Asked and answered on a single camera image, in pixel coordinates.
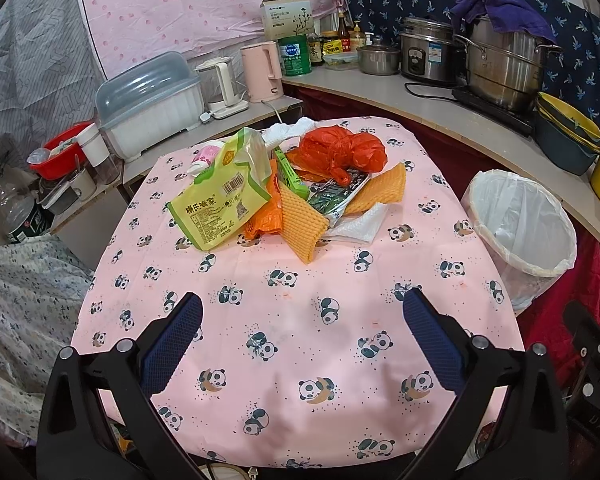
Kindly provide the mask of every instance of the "trash can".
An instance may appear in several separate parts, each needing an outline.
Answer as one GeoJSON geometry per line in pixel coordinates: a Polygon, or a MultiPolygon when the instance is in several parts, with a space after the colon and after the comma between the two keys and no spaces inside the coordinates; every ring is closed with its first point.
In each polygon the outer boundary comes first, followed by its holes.
{"type": "Polygon", "coordinates": [[[537,182],[507,171],[480,172],[461,203],[516,315],[573,268],[573,224],[560,202],[537,182]]]}

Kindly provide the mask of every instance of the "screw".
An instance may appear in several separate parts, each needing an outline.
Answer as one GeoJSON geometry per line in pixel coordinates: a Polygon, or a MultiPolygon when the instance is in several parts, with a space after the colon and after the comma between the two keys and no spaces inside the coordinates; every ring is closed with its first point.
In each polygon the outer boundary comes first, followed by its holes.
{"type": "Polygon", "coordinates": [[[536,355],[544,355],[546,354],[546,346],[542,343],[534,343],[531,349],[534,351],[536,355]]]}
{"type": "Polygon", "coordinates": [[[68,359],[74,354],[74,349],[70,346],[65,346],[58,354],[61,359],[68,359]]]}
{"type": "Polygon", "coordinates": [[[471,339],[471,344],[474,345],[478,350],[484,350],[489,346],[489,340],[482,335],[476,335],[471,339]]]}
{"type": "Polygon", "coordinates": [[[134,347],[134,342],[131,339],[121,339],[116,343],[116,350],[118,352],[129,352],[134,347]]]}

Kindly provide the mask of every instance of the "stainless steel pot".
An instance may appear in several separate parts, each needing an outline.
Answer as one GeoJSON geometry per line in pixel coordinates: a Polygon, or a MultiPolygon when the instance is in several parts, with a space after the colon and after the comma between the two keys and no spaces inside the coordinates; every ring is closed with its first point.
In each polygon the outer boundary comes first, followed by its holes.
{"type": "Polygon", "coordinates": [[[485,16],[478,19],[470,38],[456,34],[454,39],[466,45],[469,88],[512,112],[532,108],[542,88],[547,55],[562,50],[528,32],[495,32],[485,16]]]}
{"type": "Polygon", "coordinates": [[[421,18],[404,20],[400,33],[402,73],[411,78],[454,83],[453,28],[421,18]]]}
{"type": "Polygon", "coordinates": [[[398,73],[400,51],[392,46],[380,44],[379,38],[374,38],[374,44],[361,46],[358,53],[358,66],[365,74],[393,75],[398,73]]]}

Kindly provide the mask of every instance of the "panda print tablecloth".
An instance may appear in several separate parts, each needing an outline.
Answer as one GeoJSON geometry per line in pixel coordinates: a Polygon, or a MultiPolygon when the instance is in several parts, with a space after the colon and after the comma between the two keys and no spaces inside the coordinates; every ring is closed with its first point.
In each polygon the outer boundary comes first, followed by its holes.
{"type": "MultiPolygon", "coordinates": [[[[422,288],[471,333],[522,349],[506,291],[462,206],[413,134],[383,118],[323,121],[368,131],[404,164],[402,203],[371,245],[322,240],[304,265],[277,235],[198,251],[167,202],[190,184],[196,147],[162,157],[111,238],[72,340],[82,353],[136,338],[187,291],[202,328],[152,397],[184,449],[243,466],[346,466],[421,448],[454,395],[402,318],[422,288]]],[[[107,413],[120,420],[110,395],[107,413]]],[[[494,420],[494,396],[485,422],[494,420]]]]}

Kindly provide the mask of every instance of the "purple towel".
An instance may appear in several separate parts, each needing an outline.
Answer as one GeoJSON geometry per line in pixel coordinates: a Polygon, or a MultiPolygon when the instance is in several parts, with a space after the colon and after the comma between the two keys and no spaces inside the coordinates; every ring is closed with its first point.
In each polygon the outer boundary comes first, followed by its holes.
{"type": "Polygon", "coordinates": [[[460,22],[467,23],[485,14],[496,32],[526,30],[555,44],[554,34],[546,20],[525,0],[458,0],[451,9],[454,32],[460,31],[460,22]]]}

